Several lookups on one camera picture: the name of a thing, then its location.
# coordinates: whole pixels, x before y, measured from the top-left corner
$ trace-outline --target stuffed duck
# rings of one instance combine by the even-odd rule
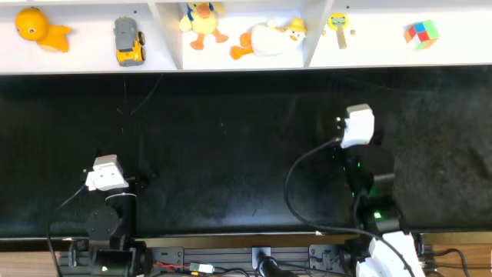
[[[39,47],[50,52],[68,52],[66,34],[70,28],[49,24],[48,19],[37,8],[26,8],[15,18],[17,32],[23,39],[35,41]]]
[[[224,13],[221,3],[212,2],[189,2],[188,13],[179,22],[182,32],[193,30],[197,33],[197,40],[190,43],[195,50],[203,50],[203,41],[206,35],[214,35],[217,43],[226,42],[229,37],[222,35],[218,30],[218,20],[215,11]]]
[[[306,37],[304,21],[294,18],[286,28],[275,26],[272,21],[253,27],[251,32],[240,37],[241,47],[231,48],[231,57],[240,59],[247,54],[259,57],[272,57],[296,49]]]

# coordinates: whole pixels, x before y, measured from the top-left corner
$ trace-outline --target black tabletop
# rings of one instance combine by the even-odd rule
[[[492,226],[490,67],[0,78],[0,237],[45,234],[96,155],[154,172],[138,236],[307,231],[283,200],[292,162],[367,103],[395,156],[394,197],[413,229]],[[305,217],[350,225],[351,192],[324,151],[292,179]],[[84,192],[54,235],[84,235],[104,196]]]

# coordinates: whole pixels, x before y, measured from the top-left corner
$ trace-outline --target orange beak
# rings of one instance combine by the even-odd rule
[[[202,18],[208,18],[210,16],[210,8],[208,3],[203,3],[200,4],[197,7],[197,13],[200,15]]]

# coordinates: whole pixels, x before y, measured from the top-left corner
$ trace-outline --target rubik's cube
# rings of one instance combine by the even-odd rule
[[[415,49],[427,49],[431,47],[439,38],[436,26],[432,20],[413,24],[405,32],[407,43],[415,44]]]

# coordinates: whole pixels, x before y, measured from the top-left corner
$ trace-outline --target white plush duck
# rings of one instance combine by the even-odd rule
[[[272,21],[256,25],[251,32],[241,35],[241,47],[232,47],[231,57],[238,60],[252,53],[260,57],[280,55],[296,49],[306,37],[306,32],[300,18],[294,18],[286,28],[278,28]]]

